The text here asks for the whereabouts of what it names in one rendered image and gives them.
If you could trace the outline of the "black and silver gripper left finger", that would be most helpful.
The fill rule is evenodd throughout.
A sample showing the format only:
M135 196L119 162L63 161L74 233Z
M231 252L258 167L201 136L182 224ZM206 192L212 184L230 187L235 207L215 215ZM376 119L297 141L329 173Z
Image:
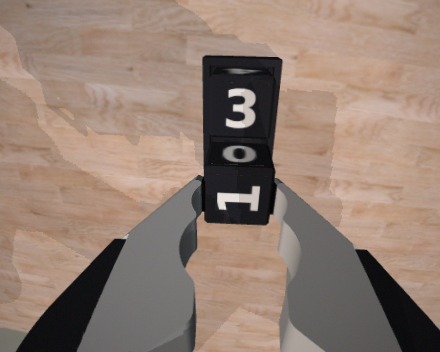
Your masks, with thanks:
M16 352L193 352L195 285L185 268L198 247L202 212L205 181L197 175L114 239Z

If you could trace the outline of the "black cube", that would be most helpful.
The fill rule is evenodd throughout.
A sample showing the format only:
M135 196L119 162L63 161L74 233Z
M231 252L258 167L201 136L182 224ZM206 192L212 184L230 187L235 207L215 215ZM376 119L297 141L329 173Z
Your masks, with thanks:
M204 165L204 220L267 225L274 179L267 144L211 142Z
M268 69L216 67L210 76L210 135L268 139L275 85Z

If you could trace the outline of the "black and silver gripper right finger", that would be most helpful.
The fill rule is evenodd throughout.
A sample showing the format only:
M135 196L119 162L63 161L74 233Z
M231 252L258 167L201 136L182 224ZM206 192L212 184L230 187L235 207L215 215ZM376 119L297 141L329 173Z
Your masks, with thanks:
M369 251L278 178L270 214L287 265L281 352L440 352L438 327Z

